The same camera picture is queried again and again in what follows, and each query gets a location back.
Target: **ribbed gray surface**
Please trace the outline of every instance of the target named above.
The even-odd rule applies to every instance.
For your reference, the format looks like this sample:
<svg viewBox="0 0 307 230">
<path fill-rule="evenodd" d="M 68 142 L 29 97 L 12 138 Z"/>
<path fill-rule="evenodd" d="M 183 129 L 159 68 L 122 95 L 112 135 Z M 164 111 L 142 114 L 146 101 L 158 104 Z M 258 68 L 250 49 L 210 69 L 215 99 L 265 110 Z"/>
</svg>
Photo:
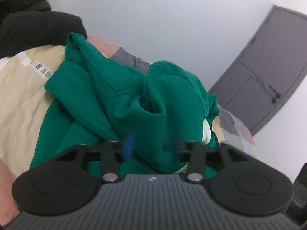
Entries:
<svg viewBox="0 0 307 230">
<path fill-rule="evenodd" d="M 283 214 L 249 218 L 216 205 L 200 185 L 178 175 L 127 175 L 102 186 L 96 198 L 71 214 L 20 214 L 7 230 L 297 230 Z"/>
</svg>

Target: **green garment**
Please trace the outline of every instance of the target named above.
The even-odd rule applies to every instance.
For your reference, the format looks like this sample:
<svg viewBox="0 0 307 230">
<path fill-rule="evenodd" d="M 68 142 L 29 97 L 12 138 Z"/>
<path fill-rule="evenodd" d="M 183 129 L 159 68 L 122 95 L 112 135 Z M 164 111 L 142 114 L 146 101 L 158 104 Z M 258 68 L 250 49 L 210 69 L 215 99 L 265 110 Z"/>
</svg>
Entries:
<svg viewBox="0 0 307 230">
<path fill-rule="evenodd" d="M 171 136 L 201 141 L 203 120 L 211 124 L 219 114 L 215 96 L 207 94 L 193 74 L 159 61 L 145 76 L 104 57 L 76 33 L 68 35 L 65 60 L 45 88 L 55 99 L 30 167 L 75 144 L 93 146 L 101 139 L 120 140 L 136 133 L 133 156 L 122 163 L 121 176 L 173 173 L 186 163 L 174 158 Z M 216 146 L 213 136 L 208 146 Z M 90 169 L 99 176 L 96 163 Z"/>
</svg>

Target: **door frame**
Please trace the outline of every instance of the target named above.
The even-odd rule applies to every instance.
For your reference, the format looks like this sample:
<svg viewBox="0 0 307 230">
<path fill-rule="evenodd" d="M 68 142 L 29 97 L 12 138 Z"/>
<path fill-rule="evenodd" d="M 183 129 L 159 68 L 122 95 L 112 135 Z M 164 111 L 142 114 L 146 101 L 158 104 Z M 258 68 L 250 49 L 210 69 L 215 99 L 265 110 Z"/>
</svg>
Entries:
<svg viewBox="0 0 307 230">
<path fill-rule="evenodd" d="M 277 5 L 273 5 L 270 12 L 268 13 L 267 17 L 263 21 L 263 23 L 258 27 L 256 33 L 251 37 L 247 45 L 244 47 L 244 49 L 240 52 L 240 54 L 237 56 L 237 58 L 232 62 L 232 64 L 227 68 L 227 70 L 223 73 L 223 75 L 215 82 L 215 84 L 210 88 L 209 93 L 212 93 L 214 89 L 219 85 L 220 81 L 230 72 L 230 70 L 234 67 L 234 65 L 239 61 L 239 59 L 244 55 L 244 53 L 247 51 L 247 49 L 252 45 L 254 39 L 258 36 L 258 34 L 261 32 L 263 26 L 267 24 L 270 20 L 270 16 L 272 15 L 273 11 L 280 10 L 283 12 L 287 12 L 292 15 L 299 16 L 305 20 L 307 20 L 307 15 L 304 15 L 302 13 L 284 8 L 279 7 Z M 281 100 L 278 100 L 275 104 L 274 108 L 270 110 L 262 120 L 253 128 L 250 130 L 252 136 L 254 136 L 261 128 L 263 128 L 274 116 L 275 114 L 283 107 L 283 105 L 289 100 L 289 98 L 292 96 L 292 94 L 295 92 L 295 90 L 298 88 L 302 80 L 307 75 L 307 60 L 304 68 L 302 69 L 301 73 L 298 75 L 292 86 L 286 91 L 285 95 L 282 97 Z"/>
</svg>

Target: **black circular cover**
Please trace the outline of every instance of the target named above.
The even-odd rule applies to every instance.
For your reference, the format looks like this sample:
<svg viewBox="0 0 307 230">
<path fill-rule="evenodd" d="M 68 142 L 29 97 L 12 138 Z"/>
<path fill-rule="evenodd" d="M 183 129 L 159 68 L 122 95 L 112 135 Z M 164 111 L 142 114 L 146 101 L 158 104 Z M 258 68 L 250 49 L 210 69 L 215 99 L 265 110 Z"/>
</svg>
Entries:
<svg viewBox="0 0 307 230">
<path fill-rule="evenodd" d="M 291 181 L 260 162 L 227 165 L 212 178 L 209 189 L 221 206 L 250 216 L 286 210 L 293 195 Z"/>
<path fill-rule="evenodd" d="M 71 162 L 46 162 L 19 176 L 13 198 L 21 211 L 60 215 L 86 204 L 95 194 L 96 182 Z"/>
</svg>

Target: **white wall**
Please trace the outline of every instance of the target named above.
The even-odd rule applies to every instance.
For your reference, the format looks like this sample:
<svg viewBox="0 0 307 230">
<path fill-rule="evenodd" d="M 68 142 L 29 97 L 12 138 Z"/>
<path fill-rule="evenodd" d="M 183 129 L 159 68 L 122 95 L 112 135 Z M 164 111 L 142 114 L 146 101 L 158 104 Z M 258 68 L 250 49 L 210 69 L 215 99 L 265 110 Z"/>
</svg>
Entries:
<svg viewBox="0 0 307 230">
<path fill-rule="evenodd" d="M 91 35 L 154 62 L 172 61 L 209 89 L 256 32 L 271 0 L 50 0 Z"/>
<path fill-rule="evenodd" d="M 279 6 L 307 14 L 307 0 L 273 1 Z M 280 111 L 254 136 L 254 140 L 261 160 L 294 181 L 307 163 L 306 136 L 307 77 Z"/>
</svg>

